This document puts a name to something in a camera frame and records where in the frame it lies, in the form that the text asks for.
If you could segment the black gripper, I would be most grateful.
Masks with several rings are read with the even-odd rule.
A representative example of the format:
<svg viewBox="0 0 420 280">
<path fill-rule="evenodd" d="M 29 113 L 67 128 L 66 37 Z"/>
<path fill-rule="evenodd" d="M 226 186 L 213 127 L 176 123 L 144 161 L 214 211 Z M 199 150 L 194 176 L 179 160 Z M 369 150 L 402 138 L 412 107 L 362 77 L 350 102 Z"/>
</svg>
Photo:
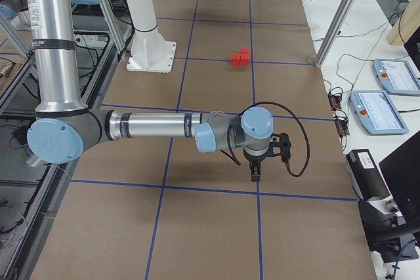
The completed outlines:
<svg viewBox="0 0 420 280">
<path fill-rule="evenodd" d="M 272 134 L 267 146 L 261 150 L 252 150 L 244 147 L 243 154 L 248 161 L 263 161 L 268 157 L 280 157 L 285 165 L 289 165 L 291 159 L 291 142 L 289 135 L 282 132 L 280 134 Z M 251 164 L 251 181 L 259 182 L 261 180 L 261 165 L 258 163 Z"/>
</svg>

